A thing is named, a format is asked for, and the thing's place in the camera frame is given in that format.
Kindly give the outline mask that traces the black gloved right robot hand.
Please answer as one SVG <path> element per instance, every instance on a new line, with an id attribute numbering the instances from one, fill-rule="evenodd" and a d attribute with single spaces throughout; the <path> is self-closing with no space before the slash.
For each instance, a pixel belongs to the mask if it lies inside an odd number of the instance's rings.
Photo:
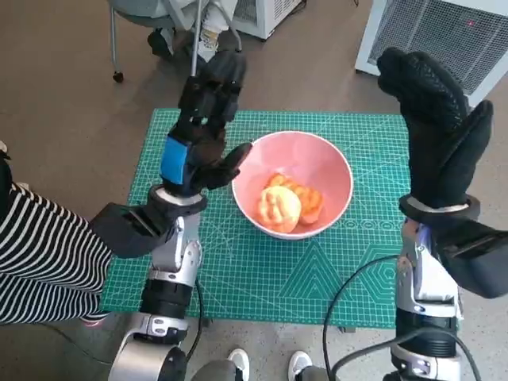
<path id="1" fill-rule="evenodd" d="M 387 48 L 377 60 L 379 88 L 396 98 L 409 137 L 410 196 L 423 206 L 462 206 L 491 138 L 494 107 L 471 108 L 463 88 L 424 52 Z"/>

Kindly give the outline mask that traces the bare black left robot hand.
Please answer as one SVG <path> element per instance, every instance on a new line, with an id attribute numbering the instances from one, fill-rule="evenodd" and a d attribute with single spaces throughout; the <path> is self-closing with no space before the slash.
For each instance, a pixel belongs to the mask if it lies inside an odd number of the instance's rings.
<path id="1" fill-rule="evenodd" d="M 252 144 L 236 146 L 223 156 L 226 125 L 233 121 L 245 77 L 245 57 L 221 51 L 198 74 L 187 79 L 179 100 L 179 117 L 167 134 L 160 176 L 164 189 L 190 197 L 202 189 L 230 183 Z"/>

